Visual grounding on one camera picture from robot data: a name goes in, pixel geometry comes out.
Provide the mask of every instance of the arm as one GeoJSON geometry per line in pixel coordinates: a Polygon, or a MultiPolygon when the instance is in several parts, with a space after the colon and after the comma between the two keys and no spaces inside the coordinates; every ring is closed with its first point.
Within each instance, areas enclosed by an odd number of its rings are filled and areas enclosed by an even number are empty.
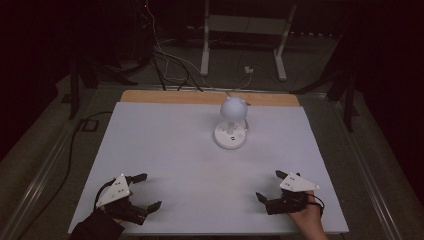
{"type": "Polygon", "coordinates": [[[101,209],[96,209],[75,226],[69,240],[117,240],[124,231],[121,222],[122,220],[113,219],[101,209]]]}
{"type": "MultiPolygon", "coordinates": [[[[307,192],[308,202],[315,202],[313,197],[314,192],[307,192]]],[[[290,218],[300,229],[303,236],[308,240],[327,240],[324,229],[321,223],[320,208],[316,205],[307,205],[306,208],[300,212],[289,213],[290,218]]]]}

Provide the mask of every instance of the table leg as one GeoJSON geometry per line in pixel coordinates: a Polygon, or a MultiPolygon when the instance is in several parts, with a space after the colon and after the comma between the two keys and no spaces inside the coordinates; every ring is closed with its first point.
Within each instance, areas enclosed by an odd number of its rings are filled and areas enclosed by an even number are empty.
{"type": "Polygon", "coordinates": [[[281,35],[281,42],[277,49],[274,49],[274,58],[275,58],[275,65],[277,67],[278,72],[278,79],[280,81],[286,81],[287,75],[286,70],[284,69],[283,59],[281,58],[281,54],[283,53],[284,46],[287,41],[287,37],[290,32],[291,23],[293,21],[294,13],[296,12],[296,4],[293,4],[290,10],[290,15],[286,20],[286,24],[284,26],[283,34],[281,35]]]}
{"type": "Polygon", "coordinates": [[[209,0],[205,0],[205,25],[203,38],[202,63],[200,65],[200,75],[208,76],[209,70],[209,0]]]}

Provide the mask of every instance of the wooden strip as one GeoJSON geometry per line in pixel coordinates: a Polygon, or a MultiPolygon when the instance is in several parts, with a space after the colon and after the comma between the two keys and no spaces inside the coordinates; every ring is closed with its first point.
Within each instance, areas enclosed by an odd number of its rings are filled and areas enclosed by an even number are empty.
{"type": "MultiPolygon", "coordinates": [[[[254,106],[299,106],[295,95],[269,93],[230,93],[254,106]]],[[[127,90],[122,94],[121,102],[146,103],[182,103],[182,104],[222,104],[228,95],[224,92],[185,92],[127,90]]]]}

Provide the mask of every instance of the table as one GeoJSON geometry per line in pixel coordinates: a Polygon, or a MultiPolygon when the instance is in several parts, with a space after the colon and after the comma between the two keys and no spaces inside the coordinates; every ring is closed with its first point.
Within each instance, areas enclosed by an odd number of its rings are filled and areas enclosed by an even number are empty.
{"type": "Polygon", "coordinates": [[[278,79],[280,81],[287,80],[286,71],[284,69],[281,54],[289,35],[291,23],[297,5],[292,4],[290,13],[285,19],[275,18],[255,18],[241,16],[224,16],[209,13],[209,0],[205,0],[205,18],[204,18],[204,37],[203,37],[203,52],[200,65],[200,74],[207,76],[209,72],[209,32],[241,32],[241,33],[260,33],[280,35],[281,41],[276,49],[274,49],[274,60],[277,68],[278,79]]]}
{"type": "Polygon", "coordinates": [[[287,215],[266,213],[256,198],[281,194],[275,170],[300,172],[319,184],[327,233],[348,227],[306,114],[295,96],[231,93],[246,99],[249,131],[236,150],[218,147],[226,93],[126,91],[118,102],[69,227],[92,210],[98,189],[121,173],[147,173],[131,184],[135,206],[162,201],[143,226],[124,223],[128,235],[251,235],[298,232],[287,215]]]}

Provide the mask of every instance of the white round base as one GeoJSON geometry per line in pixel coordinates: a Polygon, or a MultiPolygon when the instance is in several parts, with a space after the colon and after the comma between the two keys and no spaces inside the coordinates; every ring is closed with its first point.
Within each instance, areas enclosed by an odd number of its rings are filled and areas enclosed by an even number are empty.
{"type": "Polygon", "coordinates": [[[236,149],[243,145],[246,140],[246,130],[244,127],[235,123],[233,134],[227,133],[228,122],[222,122],[215,128],[214,138],[216,143],[225,149],[236,149]]]}

